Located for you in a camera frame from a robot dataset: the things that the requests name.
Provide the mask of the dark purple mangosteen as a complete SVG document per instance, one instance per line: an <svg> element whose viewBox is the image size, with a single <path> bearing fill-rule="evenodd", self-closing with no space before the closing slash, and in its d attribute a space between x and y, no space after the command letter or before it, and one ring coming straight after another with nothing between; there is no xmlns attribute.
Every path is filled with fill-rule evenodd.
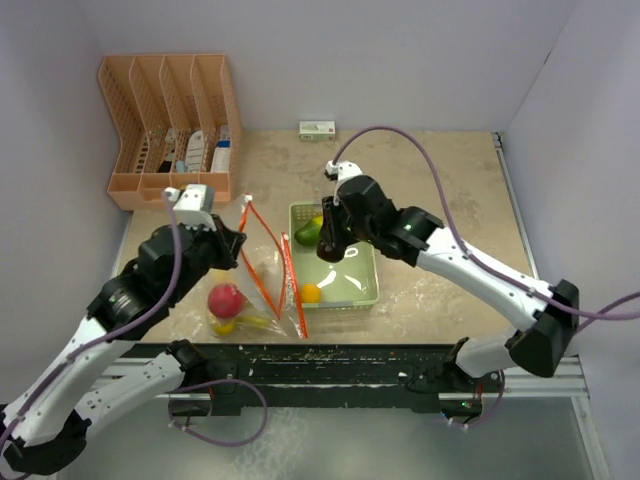
<svg viewBox="0 0 640 480"><path fill-rule="evenodd" d="M328 263L338 263L345 258L346 246L340 243L331 243L320 239L317 247L317 256Z"/></svg>

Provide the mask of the green orange mango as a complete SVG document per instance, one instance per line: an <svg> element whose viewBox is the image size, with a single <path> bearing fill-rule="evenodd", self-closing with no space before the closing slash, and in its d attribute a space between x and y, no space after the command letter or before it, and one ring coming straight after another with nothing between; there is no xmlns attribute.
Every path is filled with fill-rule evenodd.
<svg viewBox="0 0 640 480"><path fill-rule="evenodd" d="M315 216L294 232L295 241L303 247L315 247L323 224L322 216Z"/></svg>

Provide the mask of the red apple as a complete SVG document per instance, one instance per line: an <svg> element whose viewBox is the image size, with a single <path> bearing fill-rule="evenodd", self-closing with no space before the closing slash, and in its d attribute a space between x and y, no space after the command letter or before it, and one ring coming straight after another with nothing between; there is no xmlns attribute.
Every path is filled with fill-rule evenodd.
<svg viewBox="0 0 640 480"><path fill-rule="evenodd" d="M210 290L207 298L210 313L220 319L232 319L238 316L245 304L245 296L232 283L216 285Z"/></svg>

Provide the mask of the orange fruit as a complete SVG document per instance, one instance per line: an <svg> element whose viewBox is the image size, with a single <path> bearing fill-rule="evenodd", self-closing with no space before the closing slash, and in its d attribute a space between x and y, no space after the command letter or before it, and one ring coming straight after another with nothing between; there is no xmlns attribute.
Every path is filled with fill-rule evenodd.
<svg viewBox="0 0 640 480"><path fill-rule="evenodd" d="M314 284L303 284L299 287L299 295L302 303L316 304L322 300L322 290Z"/></svg>

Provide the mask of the yellow banana bunch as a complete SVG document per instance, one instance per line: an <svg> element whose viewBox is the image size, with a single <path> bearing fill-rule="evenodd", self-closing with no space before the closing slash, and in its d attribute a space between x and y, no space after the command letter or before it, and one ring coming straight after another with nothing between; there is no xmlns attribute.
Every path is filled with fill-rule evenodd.
<svg viewBox="0 0 640 480"><path fill-rule="evenodd" d="M232 334L238 327L248 326L258 329L269 329L270 321L261 317L241 315L230 319L216 318L212 323L212 330L217 336Z"/></svg>

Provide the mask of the clear zip bag orange zipper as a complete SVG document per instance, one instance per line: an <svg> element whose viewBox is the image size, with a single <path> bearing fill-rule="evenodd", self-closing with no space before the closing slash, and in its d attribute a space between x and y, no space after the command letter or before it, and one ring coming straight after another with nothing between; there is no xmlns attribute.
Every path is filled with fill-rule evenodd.
<svg viewBox="0 0 640 480"><path fill-rule="evenodd" d="M215 335L224 337L241 330L285 336L272 306L258 284L244 272L214 270L206 306Z"/></svg>

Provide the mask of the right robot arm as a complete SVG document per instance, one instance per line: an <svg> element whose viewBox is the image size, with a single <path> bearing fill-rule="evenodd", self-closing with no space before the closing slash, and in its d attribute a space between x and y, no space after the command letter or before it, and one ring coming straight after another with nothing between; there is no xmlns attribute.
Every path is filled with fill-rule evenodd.
<svg viewBox="0 0 640 480"><path fill-rule="evenodd" d="M521 274L477 250L464 252L452 230L420 207L396 207L379 184L357 175L322 200L319 258L337 263L364 242L383 256L443 277L484 301L512 325L496 337L463 338L445 366L446 383L467 391L480 377L518 366L554 375L577 332L579 289Z"/></svg>

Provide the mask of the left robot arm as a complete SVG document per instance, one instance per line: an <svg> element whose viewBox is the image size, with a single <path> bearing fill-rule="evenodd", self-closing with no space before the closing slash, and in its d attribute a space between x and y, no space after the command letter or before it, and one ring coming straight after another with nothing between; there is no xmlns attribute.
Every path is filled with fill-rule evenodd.
<svg viewBox="0 0 640 480"><path fill-rule="evenodd" d="M246 236L212 213L212 191L168 188L169 224L107 281L64 349L21 396L1 408L1 476L49 476L70 465L109 423L165 392L214 385L206 358L188 340L174 341L149 363L110 385L98 377L147 331L169 316L212 269L238 265Z"/></svg>

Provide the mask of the pale green plastic basket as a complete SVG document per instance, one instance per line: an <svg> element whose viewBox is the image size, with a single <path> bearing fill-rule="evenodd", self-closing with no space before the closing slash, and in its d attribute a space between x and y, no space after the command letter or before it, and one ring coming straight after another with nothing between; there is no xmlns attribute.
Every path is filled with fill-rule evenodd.
<svg viewBox="0 0 640 480"><path fill-rule="evenodd" d="M299 287L315 285L320 290L319 303L304 303L305 308L370 308L379 300L379 281L373 248L358 243L346 249L339 263L328 263L316 255L315 246L304 246L295 232L320 217L321 205L297 202L289 206L290 251Z"/></svg>

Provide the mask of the white blue items in organizer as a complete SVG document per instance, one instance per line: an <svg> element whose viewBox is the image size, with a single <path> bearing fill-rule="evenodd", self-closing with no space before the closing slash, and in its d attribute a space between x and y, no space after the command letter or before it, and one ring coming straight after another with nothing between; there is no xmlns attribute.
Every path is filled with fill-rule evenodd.
<svg viewBox="0 0 640 480"><path fill-rule="evenodd" d="M231 131L228 125L214 129L214 145L202 130L187 137L169 128L164 135L145 139L135 166L136 173L229 173L231 166Z"/></svg>

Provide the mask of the small white green box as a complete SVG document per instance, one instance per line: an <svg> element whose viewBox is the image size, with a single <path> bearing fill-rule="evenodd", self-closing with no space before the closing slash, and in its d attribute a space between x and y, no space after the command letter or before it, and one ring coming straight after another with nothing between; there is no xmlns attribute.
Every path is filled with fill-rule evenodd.
<svg viewBox="0 0 640 480"><path fill-rule="evenodd" d="M334 121L304 120L299 122L298 134L302 142L332 142L336 125Z"/></svg>

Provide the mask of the pink desk file organizer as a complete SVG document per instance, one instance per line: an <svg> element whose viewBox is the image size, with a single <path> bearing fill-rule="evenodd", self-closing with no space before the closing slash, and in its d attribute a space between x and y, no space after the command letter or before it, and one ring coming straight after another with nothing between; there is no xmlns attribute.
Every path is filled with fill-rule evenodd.
<svg viewBox="0 0 640 480"><path fill-rule="evenodd" d="M243 127L226 55L109 55L102 61L98 80L120 140L107 188L118 207L157 209L165 188L190 183L212 187L218 203L233 199ZM160 137L169 128L185 137L202 130L213 146L214 129L222 125L231 131L229 173L135 172L145 139Z"/></svg>

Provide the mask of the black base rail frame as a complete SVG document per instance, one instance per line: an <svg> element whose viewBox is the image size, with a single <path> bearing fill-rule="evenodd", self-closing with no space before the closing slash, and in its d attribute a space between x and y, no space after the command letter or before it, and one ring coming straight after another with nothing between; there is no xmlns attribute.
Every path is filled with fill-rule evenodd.
<svg viewBox="0 0 640 480"><path fill-rule="evenodd" d="M580 362L563 360L551 378L520 368L456 380L447 345L200 344L202 380L215 386L168 395L178 417L238 416L248 407L407 409L475 419L503 398L583 398Z"/></svg>

